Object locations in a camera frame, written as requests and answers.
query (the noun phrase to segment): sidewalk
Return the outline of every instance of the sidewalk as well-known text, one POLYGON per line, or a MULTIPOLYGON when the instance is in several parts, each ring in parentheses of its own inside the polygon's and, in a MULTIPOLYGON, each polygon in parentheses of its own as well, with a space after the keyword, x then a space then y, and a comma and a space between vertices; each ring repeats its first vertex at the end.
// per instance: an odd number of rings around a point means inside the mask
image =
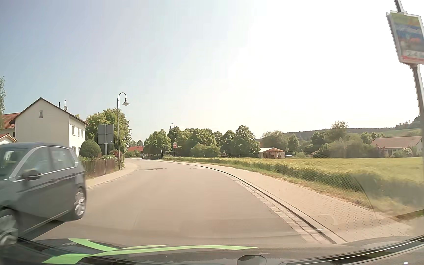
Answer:
POLYGON ((126 159, 125 160, 125 167, 119 171, 112 172, 109 174, 105 174, 93 179, 86 180, 86 187, 88 189, 97 186, 99 184, 103 184, 112 180, 115 180, 117 178, 123 177, 127 174, 130 174, 134 172, 135 170, 138 170, 140 167, 136 165, 135 162, 136 159, 126 159))
POLYGON ((362 208, 260 173, 209 164, 181 162, 227 172, 246 181, 284 205, 300 211, 309 223, 318 222, 325 233, 336 234, 341 241, 351 242, 388 236, 414 235, 412 226, 386 218, 380 213, 362 208))

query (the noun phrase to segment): road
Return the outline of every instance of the road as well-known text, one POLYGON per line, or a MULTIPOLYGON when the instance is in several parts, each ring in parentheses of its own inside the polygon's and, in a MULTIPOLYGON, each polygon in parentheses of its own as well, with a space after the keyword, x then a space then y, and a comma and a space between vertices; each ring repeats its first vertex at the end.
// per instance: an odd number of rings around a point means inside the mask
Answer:
POLYGON ((137 160, 139 170, 88 190, 83 219, 37 239, 84 238, 136 245, 305 243, 291 226, 229 175, 137 160))

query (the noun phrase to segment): window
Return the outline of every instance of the window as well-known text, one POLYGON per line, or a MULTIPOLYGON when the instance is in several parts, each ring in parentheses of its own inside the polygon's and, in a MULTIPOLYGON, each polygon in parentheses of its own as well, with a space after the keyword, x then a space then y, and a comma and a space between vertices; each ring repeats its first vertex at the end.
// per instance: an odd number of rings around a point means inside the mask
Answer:
POLYGON ((42 147, 34 151, 31 156, 24 162, 19 174, 21 176, 24 172, 28 172, 32 169, 37 170, 40 174, 48 173, 51 170, 50 166, 50 157, 49 157, 49 148, 42 147))
POLYGON ((68 149, 62 147, 50 147, 53 167, 55 170, 74 167, 74 158, 68 149))

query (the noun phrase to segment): road sign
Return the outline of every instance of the road sign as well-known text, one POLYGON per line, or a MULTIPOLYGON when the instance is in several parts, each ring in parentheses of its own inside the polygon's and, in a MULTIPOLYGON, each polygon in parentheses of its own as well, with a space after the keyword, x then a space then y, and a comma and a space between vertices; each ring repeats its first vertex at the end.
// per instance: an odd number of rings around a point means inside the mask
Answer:
POLYGON ((397 49, 398 61, 424 65, 424 27, 419 15, 403 12, 387 13, 397 49))
POLYGON ((97 143, 114 143, 114 124, 99 124, 97 126, 97 143))

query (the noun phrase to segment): street lamp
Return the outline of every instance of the street lamp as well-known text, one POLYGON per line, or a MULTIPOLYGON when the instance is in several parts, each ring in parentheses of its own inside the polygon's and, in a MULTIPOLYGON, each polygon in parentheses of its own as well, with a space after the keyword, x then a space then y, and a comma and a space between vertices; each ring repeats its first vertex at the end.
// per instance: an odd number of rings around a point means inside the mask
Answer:
POLYGON ((117 97, 117 144, 119 145, 119 169, 121 169, 121 135, 120 135, 120 129, 119 129, 119 103, 121 100, 121 94, 125 95, 125 100, 124 103, 122 103, 122 105, 126 106, 129 105, 130 103, 127 102, 127 94, 125 94, 124 92, 119 93, 119 96, 117 97))
MULTIPOLYGON (((174 130, 176 128, 176 125, 173 124, 173 134, 174 134, 174 141, 173 141, 173 145, 176 142, 176 131, 174 130)), ((174 158, 176 158, 176 148, 174 148, 174 158)))

